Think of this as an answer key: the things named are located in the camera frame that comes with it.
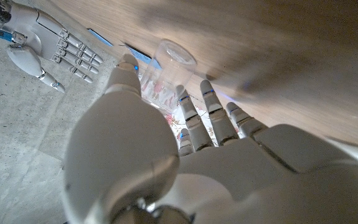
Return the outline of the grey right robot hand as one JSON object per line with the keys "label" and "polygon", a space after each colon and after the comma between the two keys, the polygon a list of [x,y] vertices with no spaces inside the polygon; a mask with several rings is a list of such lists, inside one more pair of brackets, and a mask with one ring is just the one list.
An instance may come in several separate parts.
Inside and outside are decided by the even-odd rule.
{"label": "grey right robot hand", "polygon": [[41,65],[41,58],[55,62],[65,71],[92,83],[93,80],[80,68],[97,74],[103,59],[61,23],[40,9],[6,1],[11,19],[1,29],[12,34],[13,44],[7,48],[10,59],[23,71],[41,82],[65,93],[59,83]]}

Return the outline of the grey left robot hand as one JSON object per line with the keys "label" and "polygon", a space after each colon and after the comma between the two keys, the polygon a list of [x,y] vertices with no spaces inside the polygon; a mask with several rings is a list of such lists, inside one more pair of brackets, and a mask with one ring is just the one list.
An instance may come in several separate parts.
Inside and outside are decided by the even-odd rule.
{"label": "grey left robot hand", "polygon": [[208,81],[219,141],[182,99],[195,130],[182,146],[141,98],[138,62],[124,55],[80,118],[65,153],[69,223],[358,223],[358,160],[287,124],[267,127]]}

